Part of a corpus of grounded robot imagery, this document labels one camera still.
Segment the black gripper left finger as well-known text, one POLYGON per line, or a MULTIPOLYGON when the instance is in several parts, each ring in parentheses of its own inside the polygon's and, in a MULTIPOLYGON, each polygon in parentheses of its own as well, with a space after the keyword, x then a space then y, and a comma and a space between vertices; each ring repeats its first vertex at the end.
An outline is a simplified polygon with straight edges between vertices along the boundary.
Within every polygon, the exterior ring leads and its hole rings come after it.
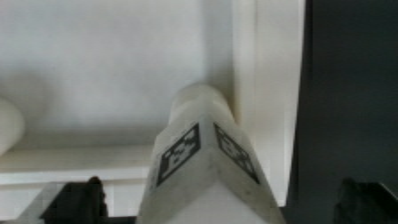
POLYGON ((39 216, 44 224, 103 224, 108 217, 103 183, 98 177, 69 182, 39 216))

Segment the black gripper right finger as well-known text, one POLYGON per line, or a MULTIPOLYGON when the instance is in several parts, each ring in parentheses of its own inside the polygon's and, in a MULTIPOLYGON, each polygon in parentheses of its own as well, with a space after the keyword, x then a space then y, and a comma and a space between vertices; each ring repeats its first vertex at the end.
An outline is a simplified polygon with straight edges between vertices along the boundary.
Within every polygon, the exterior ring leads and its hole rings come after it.
POLYGON ((384 183, 343 179, 332 224, 398 224, 398 195, 384 183))

